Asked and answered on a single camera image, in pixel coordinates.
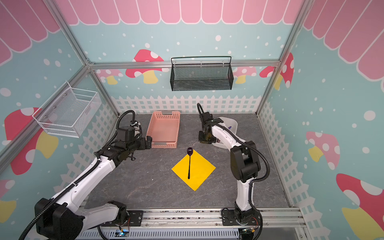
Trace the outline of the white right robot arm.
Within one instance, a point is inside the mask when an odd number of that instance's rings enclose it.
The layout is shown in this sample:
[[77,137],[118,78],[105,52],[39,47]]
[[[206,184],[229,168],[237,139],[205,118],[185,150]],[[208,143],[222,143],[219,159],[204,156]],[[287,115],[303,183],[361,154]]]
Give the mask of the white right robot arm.
[[233,209],[221,210],[223,226],[240,226],[240,240],[257,240],[263,230],[261,211],[254,205],[254,183],[266,180],[270,165],[252,141],[245,141],[234,134],[221,118],[214,118],[197,104],[202,130],[199,142],[214,144],[221,142],[230,152],[230,167],[237,180],[237,198]]

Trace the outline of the yellow paper napkin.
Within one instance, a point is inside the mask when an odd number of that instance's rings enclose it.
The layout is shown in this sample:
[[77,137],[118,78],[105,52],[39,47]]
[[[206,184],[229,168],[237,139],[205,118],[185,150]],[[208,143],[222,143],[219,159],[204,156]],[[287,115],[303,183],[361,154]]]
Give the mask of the yellow paper napkin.
[[186,154],[172,171],[192,190],[196,191],[216,169],[208,160],[194,150],[191,158],[191,178],[188,180],[189,156]]

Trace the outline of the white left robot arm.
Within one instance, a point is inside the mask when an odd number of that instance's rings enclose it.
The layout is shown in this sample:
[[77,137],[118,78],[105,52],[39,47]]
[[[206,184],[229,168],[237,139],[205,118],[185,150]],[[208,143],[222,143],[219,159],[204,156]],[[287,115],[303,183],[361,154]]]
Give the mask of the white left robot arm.
[[92,163],[65,189],[50,199],[42,198],[35,205],[35,217],[20,235],[24,240],[32,228],[49,240],[74,240],[82,232],[100,228],[104,223],[121,227],[130,220],[127,206],[118,201],[82,210],[81,203],[115,168],[127,159],[135,160],[134,152],[149,150],[152,137],[143,137],[136,113],[128,110],[117,120],[112,138],[97,152]]

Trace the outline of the white plastic tub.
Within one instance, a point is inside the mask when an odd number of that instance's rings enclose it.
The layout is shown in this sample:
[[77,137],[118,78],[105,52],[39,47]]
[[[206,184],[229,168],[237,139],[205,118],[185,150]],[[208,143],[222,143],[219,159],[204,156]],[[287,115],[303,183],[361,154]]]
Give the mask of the white plastic tub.
[[[235,134],[235,135],[237,134],[238,123],[237,123],[236,120],[231,119],[231,118],[227,118],[227,117],[223,117],[223,116],[221,116],[219,118],[224,122],[224,124],[226,125],[227,128],[232,126],[230,131],[233,134]],[[227,147],[219,139],[217,139],[217,142],[213,143],[212,145],[217,147],[217,148],[221,148],[221,149],[226,149],[227,150]]]

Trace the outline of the black mesh wall basket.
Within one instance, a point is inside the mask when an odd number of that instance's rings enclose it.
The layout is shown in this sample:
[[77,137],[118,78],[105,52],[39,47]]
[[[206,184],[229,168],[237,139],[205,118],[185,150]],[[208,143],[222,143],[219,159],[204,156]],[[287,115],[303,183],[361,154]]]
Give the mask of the black mesh wall basket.
[[231,56],[171,58],[173,91],[225,91],[234,82]]

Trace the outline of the pink perforated plastic basket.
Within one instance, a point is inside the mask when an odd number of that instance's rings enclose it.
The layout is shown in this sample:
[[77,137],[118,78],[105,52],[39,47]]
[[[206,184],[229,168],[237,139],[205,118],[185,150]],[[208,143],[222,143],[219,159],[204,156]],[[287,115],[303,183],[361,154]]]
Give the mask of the pink perforated plastic basket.
[[176,149],[180,128],[179,111],[155,111],[147,130],[153,149]]

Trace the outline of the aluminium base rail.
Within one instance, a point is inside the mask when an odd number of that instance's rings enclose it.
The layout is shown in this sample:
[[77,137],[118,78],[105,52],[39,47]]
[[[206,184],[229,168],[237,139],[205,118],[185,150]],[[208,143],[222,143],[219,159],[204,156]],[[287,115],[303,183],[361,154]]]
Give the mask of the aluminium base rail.
[[119,227],[103,224],[81,233],[79,240],[309,240],[298,208],[260,208],[241,223],[232,208],[129,210],[131,219]]

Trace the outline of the purple metal spoon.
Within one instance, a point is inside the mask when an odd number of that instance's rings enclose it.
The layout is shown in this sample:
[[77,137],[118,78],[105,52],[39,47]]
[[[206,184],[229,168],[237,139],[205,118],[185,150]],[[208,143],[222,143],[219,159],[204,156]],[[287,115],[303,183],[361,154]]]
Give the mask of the purple metal spoon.
[[187,149],[187,155],[189,156],[188,180],[191,178],[191,158],[192,158],[193,152],[194,150],[192,147],[189,147]]

